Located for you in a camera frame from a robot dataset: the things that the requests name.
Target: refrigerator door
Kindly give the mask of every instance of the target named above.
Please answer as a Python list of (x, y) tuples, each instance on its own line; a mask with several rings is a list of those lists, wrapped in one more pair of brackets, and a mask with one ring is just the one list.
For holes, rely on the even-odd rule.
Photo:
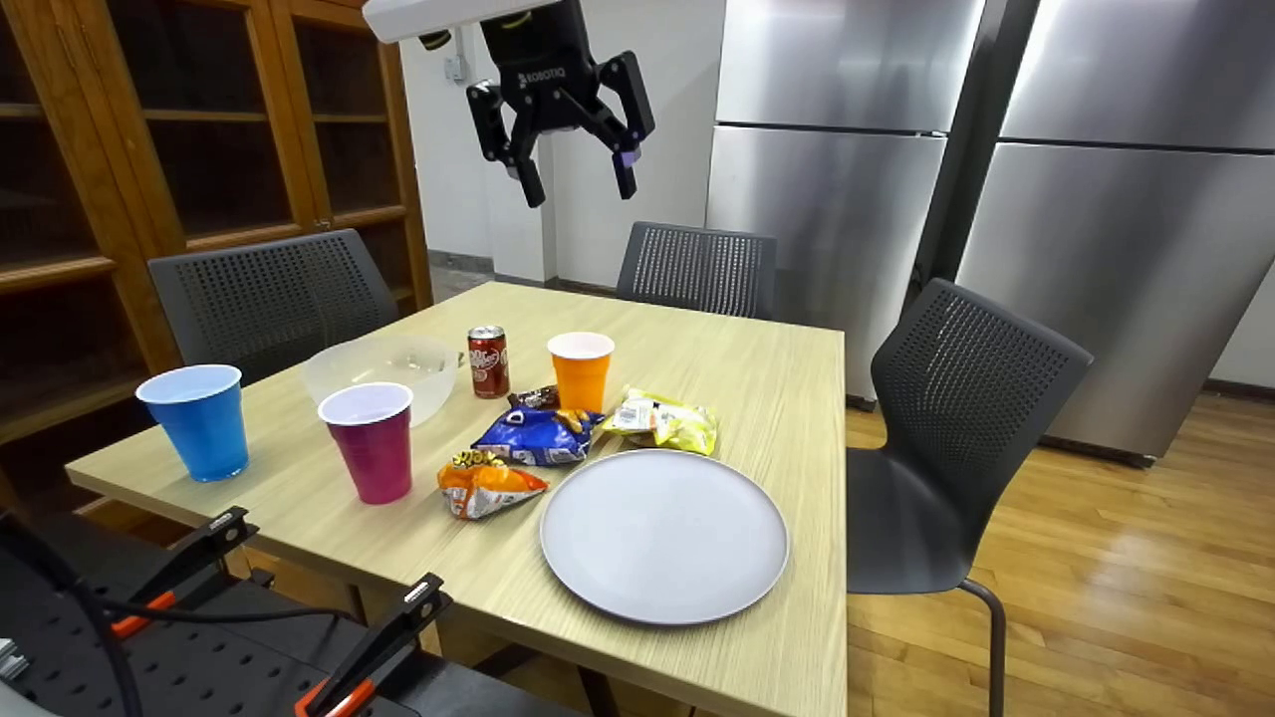
[(1003, 141), (1275, 148), (1272, 0), (1041, 0)]
[(777, 241), (777, 318), (839, 326), (844, 385), (899, 318), (944, 141), (718, 128), (710, 226)]
[(957, 282), (1095, 355), (1053, 436), (1154, 457), (1275, 255), (1275, 156), (1000, 144)]
[(980, 0), (728, 0), (721, 124), (949, 132)]

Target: bag of chips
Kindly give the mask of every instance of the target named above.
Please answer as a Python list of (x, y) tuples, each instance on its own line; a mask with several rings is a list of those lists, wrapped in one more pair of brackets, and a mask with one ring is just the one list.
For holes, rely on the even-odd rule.
[(616, 436), (631, 446), (664, 446), (690, 454), (718, 454), (721, 437), (712, 412), (645, 392), (625, 392), (625, 404), (599, 428), (599, 436)]
[(600, 414), (556, 412), (556, 392), (508, 393), (508, 412), (494, 417), (473, 450), (496, 454), (522, 466), (579, 466), (595, 450), (595, 428)]
[(466, 522), (481, 522), (508, 507), (522, 507), (547, 492), (550, 481), (542, 481), (539, 474), (508, 472), (503, 457), (481, 450), (466, 450), (437, 472), (443, 507)]

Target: orange cup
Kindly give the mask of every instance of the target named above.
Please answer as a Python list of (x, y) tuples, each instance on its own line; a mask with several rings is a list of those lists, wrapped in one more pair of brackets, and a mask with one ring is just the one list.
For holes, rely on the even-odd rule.
[(611, 355), (615, 355), (611, 334), (564, 330), (550, 337), (563, 412), (600, 414)]

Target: chair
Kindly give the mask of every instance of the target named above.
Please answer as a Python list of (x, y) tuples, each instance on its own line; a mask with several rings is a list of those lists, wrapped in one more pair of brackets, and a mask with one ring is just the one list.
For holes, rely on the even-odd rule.
[[(272, 595), (260, 570), (234, 579), (224, 557), (249, 534), (228, 510), (159, 549), (73, 513), (0, 513), (0, 634), (25, 650), (25, 664), (4, 650), (13, 673), (0, 683), (0, 712), (571, 712), (419, 644), (419, 630), (450, 606), (437, 579), (360, 627)], [(150, 595), (174, 606), (150, 620), (122, 618), (121, 606), (149, 606)], [(315, 683), (360, 687), (369, 704), (293, 708)]]
[(632, 223), (616, 295), (718, 316), (770, 316), (774, 241)]
[(844, 454), (848, 595), (963, 591), (991, 615), (989, 712), (1003, 712), (1003, 606), (971, 580), (1000, 492), (1091, 355), (931, 280), (872, 355), (890, 441)]
[(396, 295), (360, 230), (150, 258), (184, 361), (281, 372), (396, 318)]

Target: cable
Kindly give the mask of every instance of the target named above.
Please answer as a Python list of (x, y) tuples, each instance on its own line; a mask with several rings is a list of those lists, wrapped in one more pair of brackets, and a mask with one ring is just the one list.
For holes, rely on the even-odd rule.
[(95, 602), (95, 595), (75, 579), (75, 570), (56, 557), (37, 534), (29, 534), (17, 517), (0, 513), (0, 547), (20, 557), (29, 570), (37, 570), (53, 591), (73, 595), (73, 602), (81, 606), (81, 615), (87, 618), (95, 640), (106, 653), (121, 700), (129, 717), (145, 717), (145, 696), (134, 689), (134, 676), (129, 668), (129, 656)]

